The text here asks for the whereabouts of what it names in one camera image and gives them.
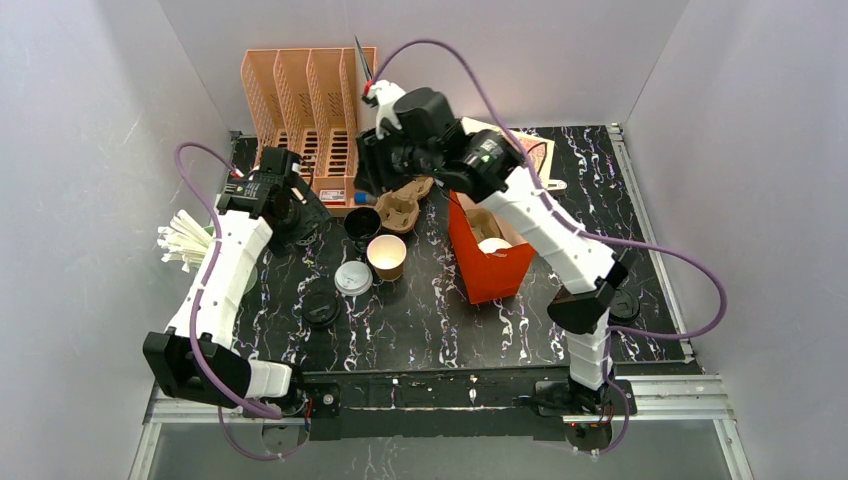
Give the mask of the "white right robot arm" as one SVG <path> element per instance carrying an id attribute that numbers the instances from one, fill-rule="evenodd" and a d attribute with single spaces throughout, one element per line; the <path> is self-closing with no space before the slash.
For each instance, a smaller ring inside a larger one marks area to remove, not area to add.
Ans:
<path id="1" fill-rule="evenodd" d="M 446 97 L 429 87 L 405 92 L 370 81 L 362 100 L 375 108 L 376 124 L 356 139 L 355 187 L 379 196 L 429 177 L 509 224 L 562 283 L 548 314 L 567 333 L 571 380 L 600 390 L 612 369 L 605 347 L 610 303 L 630 254 L 584 237 L 511 132 L 466 132 Z"/>

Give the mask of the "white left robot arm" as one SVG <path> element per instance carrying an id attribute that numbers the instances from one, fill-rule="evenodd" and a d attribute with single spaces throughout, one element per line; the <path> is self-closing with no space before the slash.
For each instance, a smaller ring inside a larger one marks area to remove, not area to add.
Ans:
<path id="1" fill-rule="evenodd" d="M 200 199 L 211 226 L 180 210 L 160 228 L 165 261 L 196 276 L 161 332 L 147 334 L 143 355 L 161 391 L 171 397 L 237 407 L 278 419 L 297 400 L 302 377 L 288 363 L 248 360 L 233 351 L 234 324 L 263 251 L 283 254 L 306 244 L 330 214 L 301 173 L 301 155 L 265 147 L 257 167 L 231 177 L 215 202 Z"/>

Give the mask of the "brown pulp cup carrier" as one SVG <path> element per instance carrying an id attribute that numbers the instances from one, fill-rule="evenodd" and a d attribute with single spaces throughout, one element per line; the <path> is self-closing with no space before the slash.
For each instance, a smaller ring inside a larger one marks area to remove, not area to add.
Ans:
<path id="1" fill-rule="evenodd" d="M 410 232 L 420 215 L 420 201 L 434 185 L 429 177 L 419 177 L 404 187 L 381 195 L 374 209 L 380 215 L 381 226 L 393 234 Z"/>
<path id="2" fill-rule="evenodd" d="M 466 211 L 466 219 L 477 243 L 489 238 L 502 238 L 501 229 L 491 212 L 485 209 L 469 209 Z"/>

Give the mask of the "kraft paper cup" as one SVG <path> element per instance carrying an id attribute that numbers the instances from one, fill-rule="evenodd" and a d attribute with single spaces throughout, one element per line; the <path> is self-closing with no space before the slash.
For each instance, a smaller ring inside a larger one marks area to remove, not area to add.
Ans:
<path id="1" fill-rule="evenodd" d="M 384 281 L 396 281 L 402 276 L 406 257 L 406 245 L 395 235 L 377 236 L 366 249 L 367 261 Z"/>
<path id="2" fill-rule="evenodd" d="M 483 254 L 499 258 L 506 257 L 508 251 L 513 247 L 509 241 L 500 237 L 485 238 L 477 246 Z"/>

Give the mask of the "orange paper bag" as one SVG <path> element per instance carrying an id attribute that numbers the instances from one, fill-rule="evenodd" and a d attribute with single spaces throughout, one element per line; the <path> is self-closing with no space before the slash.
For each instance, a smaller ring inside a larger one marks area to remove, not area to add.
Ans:
<path id="1" fill-rule="evenodd" d="M 469 302 L 481 304 L 516 295 L 532 263 L 535 251 L 504 222 L 497 223 L 502 238 L 513 247 L 506 257 L 483 254 L 469 228 L 466 211 L 482 209 L 465 195 L 449 193 L 449 238 L 460 267 Z"/>

